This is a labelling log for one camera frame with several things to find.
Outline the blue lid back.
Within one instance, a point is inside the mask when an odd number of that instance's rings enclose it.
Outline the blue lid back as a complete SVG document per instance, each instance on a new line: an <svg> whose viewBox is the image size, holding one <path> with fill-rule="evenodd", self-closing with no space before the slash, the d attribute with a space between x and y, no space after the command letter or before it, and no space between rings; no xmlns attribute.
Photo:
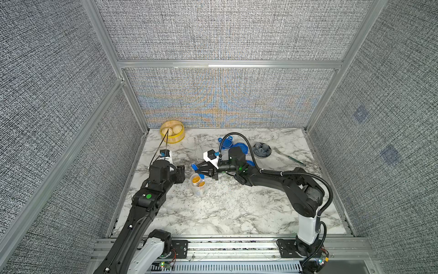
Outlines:
<svg viewBox="0 0 438 274"><path fill-rule="evenodd" d="M227 149L230 149L233 146L233 137L232 136L228 136L225 139L219 138L218 142L221 144L221 149L222 150L227 150Z"/></svg>

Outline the blue lid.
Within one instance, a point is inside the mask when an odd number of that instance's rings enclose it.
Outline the blue lid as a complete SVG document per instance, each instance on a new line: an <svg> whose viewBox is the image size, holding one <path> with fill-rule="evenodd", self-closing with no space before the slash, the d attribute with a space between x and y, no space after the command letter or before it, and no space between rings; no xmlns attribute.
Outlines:
<svg viewBox="0 0 438 274"><path fill-rule="evenodd" d="M227 149L230 149L233 146L233 137L232 136L228 136L225 139L219 138L218 142L221 144L221 149L222 150L227 150Z"/></svg>
<svg viewBox="0 0 438 274"><path fill-rule="evenodd" d="M254 164L253 161L247 160L246 163L247 163L249 166L251 166L251 167L254 167L254 166L255 166L255 164Z"/></svg>
<svg viewBox="0 0 438 274"><path fill-rule="evenodd" d="M242 150L242 152L243 152L245 155L247 155L248 152L249 152L249 148L248 148L248 146L247 146L245 143L241 143L241 142L239 142L239 143L235 143L235 144L233 145L233 147L238 147L238 148L240 148L240 149Z"/></svg>

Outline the blue toothbrush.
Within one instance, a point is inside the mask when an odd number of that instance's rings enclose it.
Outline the blue toothbrush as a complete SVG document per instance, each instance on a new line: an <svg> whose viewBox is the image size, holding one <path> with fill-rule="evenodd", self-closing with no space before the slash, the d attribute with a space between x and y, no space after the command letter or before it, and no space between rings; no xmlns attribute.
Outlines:
<svg viewBox="0 0 438 274"><path fill-rule="evenodd" d="M198 168L198 166L196 164L191 164L191 167L193 168L194 172L197 173L199 175L199 177L201 179L205 179L205 175L200 171L200 169Z"/></svg>

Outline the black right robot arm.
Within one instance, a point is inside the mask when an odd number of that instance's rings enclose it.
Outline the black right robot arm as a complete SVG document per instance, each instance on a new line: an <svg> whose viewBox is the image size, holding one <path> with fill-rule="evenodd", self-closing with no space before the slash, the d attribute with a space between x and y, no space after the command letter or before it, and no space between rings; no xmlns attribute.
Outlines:
<svg viewBox="0 0 438 274"><path fill-rule="evenodd" d="M310 259L323 248L326 236L320 239L319 235L321 227L327 232L327 226L321 221L321 216L333 202L332 188L318 175L308 173L299 167L292 171L262 169L258 166L252 149L248 149L252 166L240 147L229 148L228 159L225 160L222 153L223 143L234 135L243 138L246 145L250 146L250 141L243 134L230 132L221 139L218 151L205 152L203 161L194 164L192 168L199 175L215 180L219 179L220 174L228 174L243 186L260 186L284 192L299 215L295 252L303 258Z"/></svg>

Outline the clear plastic container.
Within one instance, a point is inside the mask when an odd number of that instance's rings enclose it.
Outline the clear plastic container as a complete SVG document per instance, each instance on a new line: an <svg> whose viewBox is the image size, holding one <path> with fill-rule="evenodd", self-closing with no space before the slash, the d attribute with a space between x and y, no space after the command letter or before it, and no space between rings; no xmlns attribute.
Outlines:
<svg viewBox="0 0 438 274"><path fill-rule="evenodd" d="M195 196L203 197L206 193L206 182L204 175L193 174L189 183Z"/></svg>

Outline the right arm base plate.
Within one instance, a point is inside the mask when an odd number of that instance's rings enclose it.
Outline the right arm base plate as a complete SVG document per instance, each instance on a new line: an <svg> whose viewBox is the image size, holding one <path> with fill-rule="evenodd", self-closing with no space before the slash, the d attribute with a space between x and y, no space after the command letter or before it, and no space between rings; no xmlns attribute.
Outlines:
<svg viewBox="0 0 438 274"><path fill-rule="evenodd" d="M279 249L281 258L307 258L312 255L319 247L319 250L314 254L314 258L328 257L329 252L322 244L320 239L317 239L313 244L307 245L301 240L296 239L277 239L276 245Z"/></svg>

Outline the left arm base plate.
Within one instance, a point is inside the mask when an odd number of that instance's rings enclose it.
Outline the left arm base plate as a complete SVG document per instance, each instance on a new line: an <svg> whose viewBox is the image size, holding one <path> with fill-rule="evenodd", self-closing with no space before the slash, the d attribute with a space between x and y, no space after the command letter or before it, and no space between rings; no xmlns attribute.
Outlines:
<svg viewBox="0 0 438 274"><path fill-rule="evenodd" d="M188 253L187 240L174 240L170 232L155 229L149 235L149 238L155 237L164 243L163 253L160 256L163 259L186 259Z"/></svg>

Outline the orange cap bottle three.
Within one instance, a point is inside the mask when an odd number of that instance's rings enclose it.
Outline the orange cap bottle three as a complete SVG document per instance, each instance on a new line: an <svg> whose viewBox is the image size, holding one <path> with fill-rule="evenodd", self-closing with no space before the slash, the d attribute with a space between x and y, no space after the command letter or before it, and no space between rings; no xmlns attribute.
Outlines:
<svg viewBox="0 0 438 274"><path fill-rule="evenodd" d="M191 176L191 182L193 183L193 184L196 184L196 185L198 185L200 182L201 182L201 178L200 178L200 176L199 175L197 175L197 174L194 174L193 176Z"/></svg>

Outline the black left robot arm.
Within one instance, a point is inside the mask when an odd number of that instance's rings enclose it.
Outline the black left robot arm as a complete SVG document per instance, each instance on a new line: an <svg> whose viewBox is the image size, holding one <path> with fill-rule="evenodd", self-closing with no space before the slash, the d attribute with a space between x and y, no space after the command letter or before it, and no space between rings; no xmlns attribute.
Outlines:
<svg viewBox="0 0 438 274"><path fill-rule="evenodd" d="M126 274L140 240L166 201L166 194L175 184L185 180L185 167L167 160L156 160L149 167L149 178L132 198L132 207L125 225L112 248L94 271L96 274Z"/></svg>

